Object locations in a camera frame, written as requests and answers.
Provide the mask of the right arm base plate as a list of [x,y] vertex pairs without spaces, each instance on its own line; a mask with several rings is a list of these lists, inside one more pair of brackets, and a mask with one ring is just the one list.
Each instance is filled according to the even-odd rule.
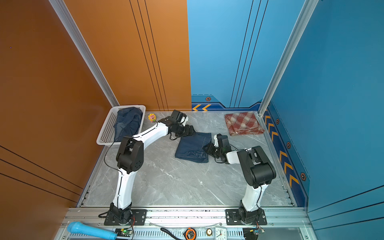
[[253,212],[247,212],[242,208],[226,209],[226,221],[228,226],[234,225],[259,225],[266,226],[268,224],[265,211],[258,209]]

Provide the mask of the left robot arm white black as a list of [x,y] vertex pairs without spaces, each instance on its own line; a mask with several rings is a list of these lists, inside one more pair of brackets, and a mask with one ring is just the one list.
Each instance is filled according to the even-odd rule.
[[119,180],[113,202],[107,213],[107,220],[113,224],[129,224],[133,213],[132,191],[137,171],[144,163],[146,147],[167,135],[176,138],[189,137],[196,133],[193,126],[187,124],[188,116],[174,110],[148,130],[132,137],[123,137],[116,156]]

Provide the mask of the small round brass object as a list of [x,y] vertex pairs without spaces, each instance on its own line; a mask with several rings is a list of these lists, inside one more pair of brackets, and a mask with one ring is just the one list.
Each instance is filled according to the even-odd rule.
[[206,230],[206,234],[207,234],[207,236],[212,236],[212,234],[213,234],[213,231],[212,231],[212,229],[207,229]]

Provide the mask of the red plaid skirt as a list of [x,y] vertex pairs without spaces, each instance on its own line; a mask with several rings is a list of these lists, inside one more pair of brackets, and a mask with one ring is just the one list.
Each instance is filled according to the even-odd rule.
[[231,136],[261,135],[265,132],[254,112],[226,114],[225,122]]

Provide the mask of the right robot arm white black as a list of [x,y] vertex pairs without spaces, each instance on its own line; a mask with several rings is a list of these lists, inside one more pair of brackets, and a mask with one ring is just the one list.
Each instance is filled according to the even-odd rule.
[[261,207],[264,191],[276,178],[274,165],[266,155],[262,147],[256,146],[250,149],[236,149],[229,143],[228,137],[217,134],[214,142],[203,147],[203,150],[215,159],[221,160],[221,164],[239,164],[247,183],[246,192],[236,217],[230,217],[230,224],[241,222],[244,225],[267,225],[265,211]]

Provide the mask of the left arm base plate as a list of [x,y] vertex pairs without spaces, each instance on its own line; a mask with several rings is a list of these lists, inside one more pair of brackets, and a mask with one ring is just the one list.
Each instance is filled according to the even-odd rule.
[[143,226],[147,217],[146,209],[133,209],[130,211],[128,220],[119,220],[112,213],[108,212],[104,221],[105,226]]

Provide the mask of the blue microphone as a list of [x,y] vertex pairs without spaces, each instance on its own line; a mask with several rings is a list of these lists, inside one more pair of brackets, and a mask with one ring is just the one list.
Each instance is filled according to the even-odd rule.
[[81,222],[72,222],[67,226],[67,231],[71,234],[84,234],[105,240],[116,240],[117,234],[112,231],[102,230],[95,227],[90,227]]

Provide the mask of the dark blue denim skirt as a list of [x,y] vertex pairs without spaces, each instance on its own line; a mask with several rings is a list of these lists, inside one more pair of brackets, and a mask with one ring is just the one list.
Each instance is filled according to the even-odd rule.
[[204,147],[211,142],[211,133],[195,133],[193,136],[181,137],[175,157],[194,163],[208,163],[209,157]]

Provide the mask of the small green circuit board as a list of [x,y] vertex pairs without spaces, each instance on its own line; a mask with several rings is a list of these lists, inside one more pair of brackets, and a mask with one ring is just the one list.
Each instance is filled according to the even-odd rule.
[[130,238],[133,236],[134,231],[132,229],[124,228],[124,229],[115,229],[115,233],[120,238]]

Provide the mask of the yellow flower pink bear toy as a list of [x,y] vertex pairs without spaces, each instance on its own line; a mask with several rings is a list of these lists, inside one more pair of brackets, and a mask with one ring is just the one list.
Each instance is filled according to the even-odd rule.
[[149,114],[148,119],[151,123],[155,123],[157,121],[157,117],[155,114]]

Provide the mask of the white plastic laundry basket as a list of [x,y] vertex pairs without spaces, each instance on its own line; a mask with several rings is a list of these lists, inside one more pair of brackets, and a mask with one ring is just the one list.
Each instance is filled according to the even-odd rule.
[[103,126],[102,126],[102,128],[99,132],[98,138],[96,140],[98,145],[109,146],[109,147],[112,145],[112,143],[114,142],[114,137],[115,137],[114,126],[115,126],[115,123],[117,122],[118,111],[122,110],[122,109],[126,109],[126,108],[131,108],[131,107],[138,108],[143,113],[138,133],[140,133],[142,131],[144,116],[146,113],[146,106],[144,106],[144,105],[126,105],[126,106],[112,107],[106,116],[106,119],[103,123]]

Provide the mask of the small white clock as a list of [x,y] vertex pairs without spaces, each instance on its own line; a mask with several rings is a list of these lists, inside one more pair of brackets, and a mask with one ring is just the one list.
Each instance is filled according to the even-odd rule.
[[227,240],[227,229],[224,227],[215,227],[215,240]]

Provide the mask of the aluminium front rail frame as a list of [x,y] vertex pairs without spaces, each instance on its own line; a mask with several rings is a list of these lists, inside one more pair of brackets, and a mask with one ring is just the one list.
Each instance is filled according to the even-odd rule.
[[[117,240],[170,240],[172,237],[161,231],[167,229],[176,238],[183,240],[184,232],[193,228],[198,240],[215,240],[215,227],[227,229],[228,240],[315,240],[316,234],[304,208],[264,207],[266,226],[234,225],[228,226],[226,209],[230,207],[144,207],[147,217],[143,226],[105,226],[104,218],[99,215],[107,208],[70,208],[55,238],[57,240],[104,240],[84,234],[71,234],[67,226],[72,222],[81,222],[90,227],[112,231],[132,229],[130,238],[117,237]],[[206,230],[212,229],[212,236]]]

